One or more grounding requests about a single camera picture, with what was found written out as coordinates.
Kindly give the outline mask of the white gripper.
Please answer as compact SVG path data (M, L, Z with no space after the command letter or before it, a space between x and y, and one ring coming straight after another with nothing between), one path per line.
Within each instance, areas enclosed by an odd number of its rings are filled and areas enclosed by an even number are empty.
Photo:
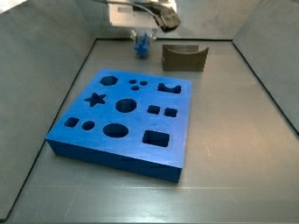
M160 29L155 22L154 13L146 8L150 3L160 4L168 8L174 8L176 12L175 0L115 0L108 4L108 19L113 26L148 28L150 39L156 40L156 29ZM139 34L136 30L131 30L131 39L136 42Z

